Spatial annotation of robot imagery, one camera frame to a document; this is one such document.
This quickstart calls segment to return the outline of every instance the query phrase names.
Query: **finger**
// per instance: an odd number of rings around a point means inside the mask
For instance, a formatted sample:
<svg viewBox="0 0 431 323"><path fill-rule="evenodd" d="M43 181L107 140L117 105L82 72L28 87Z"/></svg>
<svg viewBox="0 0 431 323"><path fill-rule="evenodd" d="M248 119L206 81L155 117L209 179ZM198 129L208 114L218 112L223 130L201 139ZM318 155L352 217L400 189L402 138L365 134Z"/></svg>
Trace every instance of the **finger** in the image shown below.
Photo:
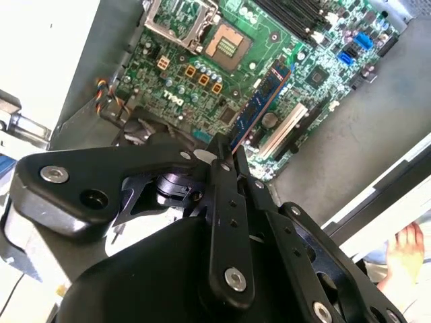
<svg viewBox="0 0 431 323"><path fill-rule="evenodd" d="M390 236L388 239L388 250L394 250L397 247L397 236Z"/></svg>
<svg viewBox="0 0 431 323"><path fill-rule="evenodd" d="M413 223L416 232L416 243L419 245L424 244L424 233L422 232L420 226L417 223Z"/></svg>
<svg viewBox="0 0 431 323"><path fill-rule="evenodd" d="M407 228L405 227L397 234L397 241L400 247L405 247L407 244Z"/></svg>
<svg viewBox="0 0 431 323"><path fill-rule="evenodd" d="M413 245L416 245L416 229L413 224L409 224L406 227L407 232L407 243Z"/></svg>

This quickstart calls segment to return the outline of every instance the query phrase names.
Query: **motherboard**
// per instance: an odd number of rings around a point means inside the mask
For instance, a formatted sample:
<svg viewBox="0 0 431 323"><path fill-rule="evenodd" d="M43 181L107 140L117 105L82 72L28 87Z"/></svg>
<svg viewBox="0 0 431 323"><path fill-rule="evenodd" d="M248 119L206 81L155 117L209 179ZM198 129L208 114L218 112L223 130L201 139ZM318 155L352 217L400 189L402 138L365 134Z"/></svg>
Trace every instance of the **motherboard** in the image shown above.
<svg viewBox="0 0 431 323"><path fill-rule="evenodd" d="M229 136L269 181L396 43L367 0L145 0L116 95L197 141Z"/></svg>

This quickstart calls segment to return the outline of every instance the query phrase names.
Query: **black bracket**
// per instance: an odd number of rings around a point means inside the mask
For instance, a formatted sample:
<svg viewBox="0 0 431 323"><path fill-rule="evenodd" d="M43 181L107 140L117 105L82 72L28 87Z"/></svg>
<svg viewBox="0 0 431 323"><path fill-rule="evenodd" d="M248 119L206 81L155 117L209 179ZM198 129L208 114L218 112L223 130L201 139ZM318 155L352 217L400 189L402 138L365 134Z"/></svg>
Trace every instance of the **black bracket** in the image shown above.
<svg viewBox="0 0 431 323"><path fill-rule="evenodd" d="M229 140L216 135L204 158L154 136L143 147L19 161L12 203L51 237L51 250L63 250L59 261L68 255L63 246L81 246L76 255L84 246L93 246L86 256L97 250L97 264L66 295L59 323L390 322L390 313L405 322L305 210L273 203L251 176L243 147L232 155ZM67 170L67 179L61 171L47 180L47 166ZM183 218L100 261L113 223L167 207L181 208Z"/></svg>

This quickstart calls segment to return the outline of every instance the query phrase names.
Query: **green circuit board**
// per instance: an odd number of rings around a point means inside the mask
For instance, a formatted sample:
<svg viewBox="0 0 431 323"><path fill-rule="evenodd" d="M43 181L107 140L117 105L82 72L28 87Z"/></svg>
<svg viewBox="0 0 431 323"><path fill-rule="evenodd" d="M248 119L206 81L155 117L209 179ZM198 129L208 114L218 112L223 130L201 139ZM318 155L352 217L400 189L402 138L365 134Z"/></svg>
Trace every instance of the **green circuit board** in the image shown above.
<svg viewBox="0 0 431 323"><path fill-rule="evenodd" d="M259 121L250 132L250 140L243 142L251 172L268 181L293 156L291 151L278 160L259 155L277 126L297 104L312 110L327 99L319 117L297 140L300 147L330 113L336 112L356 82L366 79L358 79L358 74L364 69L370 74L381 47L395 34L367 1L328 1L323 8L338 19L319 31L324 38L318 44L299 39L247 0L219 1L217 22L205 29L198 53L146 28L116 93L208 143L216 133L229 132L273 62L281 60L292 74L267 110L277 116L277 125L265 129L265 136L256 144L252 141L262 127ZM163 0L154 21L184 38L198 15L199 4L194 0ZM338 56L355 31L370 35L373 47L360 51L348 65Z"/></svg>

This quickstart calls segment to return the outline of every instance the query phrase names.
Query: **screw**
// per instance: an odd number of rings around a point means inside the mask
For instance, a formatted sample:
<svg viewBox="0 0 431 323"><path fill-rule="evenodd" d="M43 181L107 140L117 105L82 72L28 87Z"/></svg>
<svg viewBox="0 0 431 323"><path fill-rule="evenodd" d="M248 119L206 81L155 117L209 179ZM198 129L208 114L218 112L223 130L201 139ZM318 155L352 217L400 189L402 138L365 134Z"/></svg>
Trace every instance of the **screw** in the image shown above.
<svg viewBox="0 0 431 323"><path fill-rule="evenodd" d="M329 310L321 302L315 301L312 308L321 322L332 323L331 313L329 313Z"/></svg>
<svg viewBox="0 0 431 323"><path fill-rule="evenodd" d="M291 210L295 215L301 215L301 211L297 207L292 207Z"/></svg>
<svg viewBox="0 0 431 323"><path fill-rule="evenodd" d="M391 310L387 310L386 312L394 323L401 323L398 317Z"/></svg>
<svg viewBox="0 0 431 323"><path fill-rule="evenodd" d="M40 177L50 183L62 184L69 179L69 173L63 167L46 166L41 169Z"/></svg>
<svg viewBox="0 0 431 323"><path fill-rule="evenodd" d="M227 284L235 291L245 291L247 283L244 275L236 268L229 268L224 272L224 279Z"/></svg>
<svg viewBox="0 0 431 323"><path fill-rule="evenodd" d="M181 155L182 158L185 158L187 160L191 159L191 156L189 155L189 153L186 153L185 151L181 151L180 155Z"/></svg>
<svg viewBox="0 0 431 323"><path fill-rule="evenodd" d="M265 187L265 185L263 185L263 183L262 183L260 180L257 180L257 181L255 182L255 184L256 184L256 186L257 186L257 187L259 187L259 188L264 188L264 187Z"/></svg>
<svg viewBox="0 0 431 323"><path fill-rule="evenodd" d="M225 163L222 163L222 168L227 172L230 171L230 167L228 165L226 165Z"/></svg>
<svg viewBox="0 0 431 323"><path fill-rule="evenodd" d="M197 202L197 201L200 201L201 199L202 199L202 193L201 192L194 192L192 195L191 195L191 200L193 201L193 202Z"/></svg>

